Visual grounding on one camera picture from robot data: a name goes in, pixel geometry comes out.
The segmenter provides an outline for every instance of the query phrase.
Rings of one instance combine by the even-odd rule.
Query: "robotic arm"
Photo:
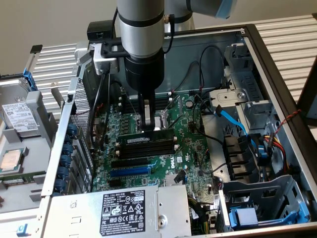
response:
[[[168,19],[174,19],[171,26],[180,24],[193,12],[228,18],[234,5],[235,0],[117,0],[121,43],[128,53],[126,79],[138,92],[142,130],[155,127],[155,90],[164,79],[164,24]]]

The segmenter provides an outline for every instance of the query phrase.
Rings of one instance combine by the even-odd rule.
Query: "hard drive label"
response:
[[[145,190],[104,194],[100,234],[137,232],[145,232]]]
[[[5,114],[17,132],[37,130],[38,127],[26,103],[2,105]]]

